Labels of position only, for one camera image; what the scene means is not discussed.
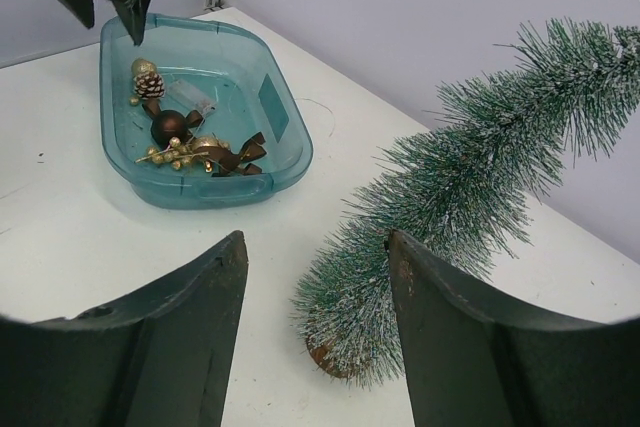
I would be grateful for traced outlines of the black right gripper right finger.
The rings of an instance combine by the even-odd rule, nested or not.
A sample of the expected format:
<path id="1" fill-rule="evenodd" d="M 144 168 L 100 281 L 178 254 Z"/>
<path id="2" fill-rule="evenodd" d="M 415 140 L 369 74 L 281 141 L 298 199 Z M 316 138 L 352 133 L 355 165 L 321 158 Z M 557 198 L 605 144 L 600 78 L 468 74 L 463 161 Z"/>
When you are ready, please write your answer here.
<path id="1" fill-rule="evenodd" d="M 418 426 L 635 426 L 639 322 L 563 315 L 432 254 L 386 241 L 413 420 Z"/>

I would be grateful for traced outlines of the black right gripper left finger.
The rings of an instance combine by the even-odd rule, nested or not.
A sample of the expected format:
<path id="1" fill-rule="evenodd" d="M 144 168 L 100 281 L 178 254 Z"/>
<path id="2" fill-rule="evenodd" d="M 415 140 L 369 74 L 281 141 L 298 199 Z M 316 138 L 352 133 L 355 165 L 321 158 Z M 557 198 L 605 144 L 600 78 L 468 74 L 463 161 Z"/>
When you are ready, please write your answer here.
<path id="1" fill-rule="evenodd" d="M 5 426 L 218 426 L 248 276 L 234 231 L 72 319 L 1 321 Z"/>

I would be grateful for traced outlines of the teal transparent plastic bin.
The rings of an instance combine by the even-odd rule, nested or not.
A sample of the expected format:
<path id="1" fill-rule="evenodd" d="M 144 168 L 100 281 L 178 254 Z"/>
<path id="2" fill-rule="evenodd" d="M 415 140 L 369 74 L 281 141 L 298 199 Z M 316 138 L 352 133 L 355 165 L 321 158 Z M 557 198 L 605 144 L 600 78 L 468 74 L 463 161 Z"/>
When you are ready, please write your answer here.
<path id="1" fill-rule="evenodd" d="M 256 203 L 293 186 L 313 158 L 271 50 L 238 26 L 152 14 L 135 45 L 112 19 L 100 38 L 100 94 L 110 164 L 161 208 Z"/>

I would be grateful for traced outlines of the small frosted green christmas tree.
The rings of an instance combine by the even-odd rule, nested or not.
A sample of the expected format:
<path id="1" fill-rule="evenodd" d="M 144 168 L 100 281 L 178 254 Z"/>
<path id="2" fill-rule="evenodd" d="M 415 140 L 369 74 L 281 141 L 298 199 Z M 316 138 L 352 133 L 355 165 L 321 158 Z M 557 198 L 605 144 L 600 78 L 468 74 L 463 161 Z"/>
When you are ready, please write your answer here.
<path id="1" fill-rule="evenodd" d="M 528 194 L 562 183 L 562 156 L 610 155 L 639 106 L 639 29 L 552 19 L 522 27 L 514 71 L 440 87 L 442 127 L 398 138 L 359 188 L 293 298 L 317 365 L 360 387 L 403 375 L 387 239 L 402 230 L 487 277 L 526 241 Z"/>

